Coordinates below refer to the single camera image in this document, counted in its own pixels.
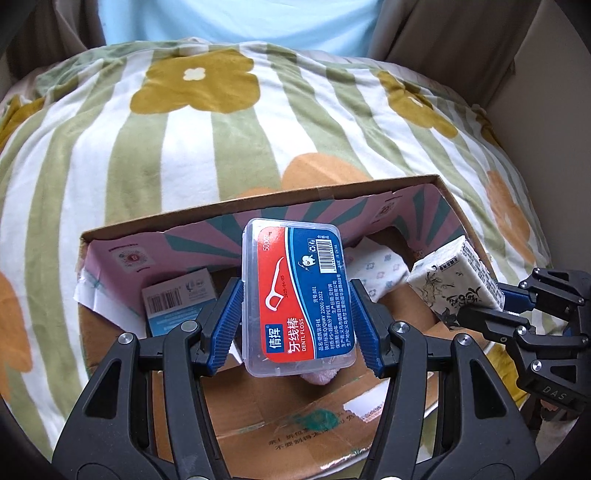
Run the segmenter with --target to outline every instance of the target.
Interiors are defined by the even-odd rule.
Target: brand logo
[[[271,283],[271,291],[269,292],[269,295],[267,295],[267,298],[265,298],[265,305],[272,312],[277,311],[277,307],[279,306],[279,304],[281,303],[281,301],[284,298],[283,295],[281,295],[280,293],[277,293],[275,291],[275,283],[277,282],[277,277],[279,276],[279,266],[281,264],[281,260],[283,260],[284,258],[285,257],[281,257],[279,260],[277,260],[277,265],[275,266],[275,275],[273,275],[273,282]],[[279,299],[279,300],[277,300],[277,303],[275,303],[275,305],[273,305],[271,303],[271,300],[274,298]]]

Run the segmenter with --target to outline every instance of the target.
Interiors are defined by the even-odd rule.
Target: green stain
[[[294,420],[306,429],[314,432],[326,432],[339,424],[339,418],[330,410],[319,408],[306,416],[296,415]]]

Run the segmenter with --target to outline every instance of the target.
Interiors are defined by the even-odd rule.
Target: light blue shirt
[[[264,40],[367,56],[383,0],[100,0],[106,42]]]

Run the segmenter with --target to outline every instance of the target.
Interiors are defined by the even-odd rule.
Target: tissue pack
[[[408,283],[449,329],[465,305],[502,310],[505,296],[465,236],[418,260]]]

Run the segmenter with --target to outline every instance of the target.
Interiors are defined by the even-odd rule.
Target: dental floss box
[[[354,363],[338,228],[251,220],[242,234],[242,279],[242,355],[251,375],[300,375]]]

